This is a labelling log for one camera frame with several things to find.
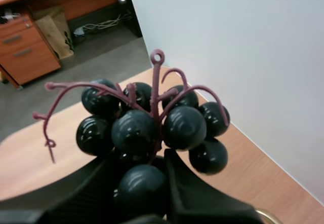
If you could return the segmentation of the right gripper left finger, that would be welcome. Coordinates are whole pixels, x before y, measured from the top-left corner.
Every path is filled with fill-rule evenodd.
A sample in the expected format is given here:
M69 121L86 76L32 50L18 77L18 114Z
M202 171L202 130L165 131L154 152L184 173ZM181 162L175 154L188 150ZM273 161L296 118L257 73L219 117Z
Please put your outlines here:
M97 157L72 174L37 190L1 201L1 223L122 223L113 191L116 157Z

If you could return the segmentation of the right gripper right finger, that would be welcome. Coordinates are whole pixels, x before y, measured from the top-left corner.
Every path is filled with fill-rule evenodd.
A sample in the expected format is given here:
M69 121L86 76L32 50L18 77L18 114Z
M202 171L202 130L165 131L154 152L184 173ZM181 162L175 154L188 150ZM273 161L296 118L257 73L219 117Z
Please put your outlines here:
M171 223L262 223L255 208L204 182L175 150L164 151L169 180Z

